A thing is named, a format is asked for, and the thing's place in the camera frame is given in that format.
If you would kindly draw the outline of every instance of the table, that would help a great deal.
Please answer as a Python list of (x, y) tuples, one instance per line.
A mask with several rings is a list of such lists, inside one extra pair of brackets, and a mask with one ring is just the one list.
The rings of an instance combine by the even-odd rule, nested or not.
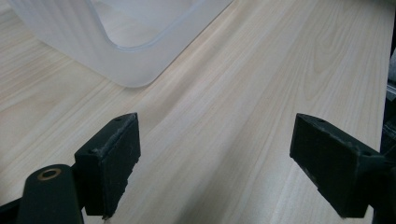
[(111, 223), (370, 223), (372, 209), (337, 216), (290, 140), (300, 112), (379, 149), (393, 18), (385, 1), (234, 0), (153, 83), (125, 89), (1, 0), (0, 204), (137, 112), (142, 157)]

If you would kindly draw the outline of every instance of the light wood tabletop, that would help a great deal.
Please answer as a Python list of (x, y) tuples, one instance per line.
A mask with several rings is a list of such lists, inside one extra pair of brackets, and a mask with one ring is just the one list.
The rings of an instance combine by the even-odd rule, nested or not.
[(393, 17), (382, 0), (234, 0), (154, 82), (126, 89), (37, 40), (1, 0), (0, 204), (137, 112), (142, 156), (113, 224), (370, 223), (372, 209), (336, 214), (290, 140), (299, 112), (379, 149)]

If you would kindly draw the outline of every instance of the black object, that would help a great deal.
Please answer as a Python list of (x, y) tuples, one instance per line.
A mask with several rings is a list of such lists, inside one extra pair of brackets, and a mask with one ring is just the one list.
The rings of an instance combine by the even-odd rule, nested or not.
[(32, 173), (23, 196), (0, 207), (0, 223), (83, 223), (89, 216), (112, 217), (140, 157), (137, 114), (111, 120), (76, 154), (76, 163)]
[(340, 217), (396, 223), (396, 162), (329, 122), (297, 114), (290, 156), (318, 187)]

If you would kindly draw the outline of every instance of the translucent plastic bin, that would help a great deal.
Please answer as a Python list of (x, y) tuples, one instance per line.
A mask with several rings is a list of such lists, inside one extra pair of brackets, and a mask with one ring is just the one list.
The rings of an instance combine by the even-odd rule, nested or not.
[(8, 0), (37, 38), (126, 87), (153, 81), (233, 0)]

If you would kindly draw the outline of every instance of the plastic container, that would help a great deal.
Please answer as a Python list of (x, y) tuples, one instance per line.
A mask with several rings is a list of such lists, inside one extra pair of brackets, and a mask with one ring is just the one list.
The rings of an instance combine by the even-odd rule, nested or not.
[(37, 38), (126, 87), (153, 81), (233, 0), (8, 0)]

